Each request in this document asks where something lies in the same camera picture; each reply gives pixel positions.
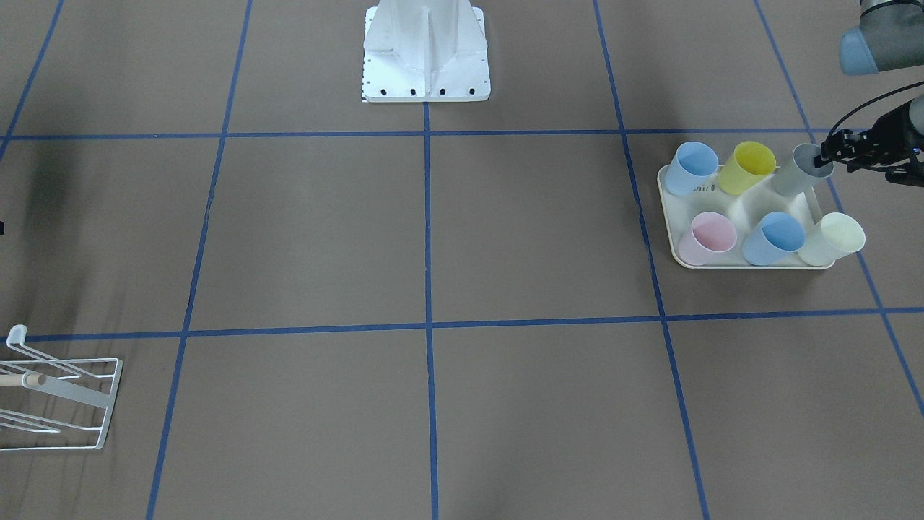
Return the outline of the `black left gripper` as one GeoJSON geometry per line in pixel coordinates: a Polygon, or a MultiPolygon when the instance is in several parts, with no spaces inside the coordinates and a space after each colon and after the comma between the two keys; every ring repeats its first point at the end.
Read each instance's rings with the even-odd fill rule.
{"type": "Polygon", "coordinates": [[[841,162],[848,171],[884,174],[904,186],[923,186],[923,100],[917,97],[881,116],[871,129],[827,137],[819,145],[819,160],[841,162]]]}

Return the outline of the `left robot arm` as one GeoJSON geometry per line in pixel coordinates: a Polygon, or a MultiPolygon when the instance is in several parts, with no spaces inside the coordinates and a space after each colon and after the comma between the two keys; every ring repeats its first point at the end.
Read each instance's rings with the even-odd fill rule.
{"type": "MultiPolygon", "coordinates": [[[[923,63],[923,4],[920,1],[861,1],[858,25],[842,34],[840,66],[848,76],[914,68],[923,63]]],[[[922,86],[915,82],[861,103],[836,121],[813,158],[816,168],[834,163],[848,171],[880,172],[888,182],[923,185],[921,95],[880,116],[865,131],[842,125],[874,103],[922,86]]]]}

